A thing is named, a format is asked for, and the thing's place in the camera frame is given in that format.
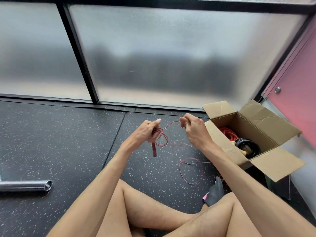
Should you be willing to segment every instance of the right hand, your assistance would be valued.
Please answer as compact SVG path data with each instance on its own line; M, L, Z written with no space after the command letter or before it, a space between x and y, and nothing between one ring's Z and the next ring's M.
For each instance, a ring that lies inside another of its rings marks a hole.
M185 127L189 141L198 149L201 149L207 143L214 143L203 120L187 113L184 117L180 117L180 122L181 127Z

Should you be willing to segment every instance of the left hand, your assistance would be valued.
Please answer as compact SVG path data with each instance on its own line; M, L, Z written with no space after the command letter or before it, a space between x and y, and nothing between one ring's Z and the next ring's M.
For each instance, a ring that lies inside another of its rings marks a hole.
M153 132L153 128L159 126L161 119L155 121L144 121L123 143L123 146L127 146L131 151L135 151L144 142L155 142L159 133Z

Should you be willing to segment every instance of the pink wall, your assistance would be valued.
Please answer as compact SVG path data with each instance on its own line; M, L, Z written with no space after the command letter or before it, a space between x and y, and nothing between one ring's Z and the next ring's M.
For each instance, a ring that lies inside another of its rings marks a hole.
M275 87L281 91L275 93ZM316 148L316 18L264 91Z

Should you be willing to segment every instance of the black cable coil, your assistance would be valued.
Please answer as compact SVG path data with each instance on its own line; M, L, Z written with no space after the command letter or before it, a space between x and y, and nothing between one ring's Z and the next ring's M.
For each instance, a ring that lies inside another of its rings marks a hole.
M251 149L251 154L247 154L247 159L251 159L259 154L261 154L260 147L253 141L246 138L238 138L235 140L236 147L242 149L245 146L248 146Z

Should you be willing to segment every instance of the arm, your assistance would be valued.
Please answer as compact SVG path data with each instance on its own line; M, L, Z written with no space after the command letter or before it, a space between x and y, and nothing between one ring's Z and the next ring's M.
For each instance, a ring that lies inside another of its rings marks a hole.
M287 203L259 184L214 143L203 120L180 118L190 142L214 164L262 236L316 236L316 228Z
M152 131L160 122L161 119L153 122L144 121L122 143L112 160L74 201L49 232L48 237L92 237L97 235L128 158L145 140L149 142L155 141L158 133L152 135Z

